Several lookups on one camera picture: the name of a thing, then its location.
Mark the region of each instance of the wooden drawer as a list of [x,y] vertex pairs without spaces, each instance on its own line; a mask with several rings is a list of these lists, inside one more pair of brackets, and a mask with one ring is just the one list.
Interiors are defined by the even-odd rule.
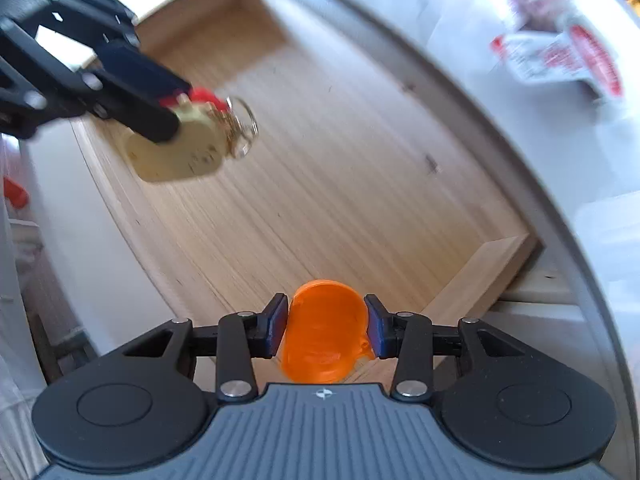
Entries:
[[[149,184],[119,154],[123,126],[74,123],[105,202],[177,315],[213,324],[327,278],[454,324],[482,314],[532,248],[409,89],[294,1],[174,0],[138,32],[195,86],[242,96],[261,130],[247,158],[215,176]],[[261,383],[284,379],[277,360],[255,361]]]

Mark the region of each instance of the orange lid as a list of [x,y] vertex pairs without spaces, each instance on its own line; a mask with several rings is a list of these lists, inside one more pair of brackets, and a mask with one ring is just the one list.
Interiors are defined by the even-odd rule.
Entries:
[[373,352],[367,306],[350,286],[331,280],[305,283],[289,307],[282,370],[297,383],[335,383],[357,359]]

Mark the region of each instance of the ribbed gray surface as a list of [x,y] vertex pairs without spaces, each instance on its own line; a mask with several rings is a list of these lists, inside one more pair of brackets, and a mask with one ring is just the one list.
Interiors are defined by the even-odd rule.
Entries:
[[[511,472],[453,444],[430,410],[383,396],[375,384],[272,384],[252,404],[219,410],[203,437],[161,466],[113,480],[605,480],[598,466],[545,475]],[[43,480],[88,480],[59,466]]]

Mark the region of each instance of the metal ring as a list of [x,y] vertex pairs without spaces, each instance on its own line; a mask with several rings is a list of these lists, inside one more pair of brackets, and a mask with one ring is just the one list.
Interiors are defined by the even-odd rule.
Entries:
[[[244,124],[234,113],[234,102],[238,102],[241,107],[244,108],[247,115],[249,115],[249,119],[251,121],[249,125]],[[249,153],[251,146],[254,144],[255,139],[257,139],[258,137],[258,123],[255,121],[254,113],[251,111],[251,108],[249,108],[249,105],[244,99],[238,96],[230,96],[226,98],[226,103],[228,104],[229,111],[232,113],[232,116],[236,121],[236,124],[238,126],[238,133],[240,137],[242,137],[245,141],[240,150],[232,150],[231,156],[233,158],[243,158],[247,153]]]

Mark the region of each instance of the circular pad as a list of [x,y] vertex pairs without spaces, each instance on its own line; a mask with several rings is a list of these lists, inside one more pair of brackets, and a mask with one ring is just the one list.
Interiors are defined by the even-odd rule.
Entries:
[[207,405],[199,387],[161,361],[103,358],[52,384],[32,413],[45,452],[72,469],[117,473],[185,449]]
[[553,424],[570,409],[567,394],[545,384],[513,384],[498,394],[498,410],[513,422],[527,426]]
[[552,470],[596,458],[616,427],[606,391],[558,362],[503,357],[442,397],[442,421],[471,452],[510,468]]
[[133,384],[103,384],[82,394],[78,413],[96,426],[125,426],[144,417],[153,399],[144,388]]

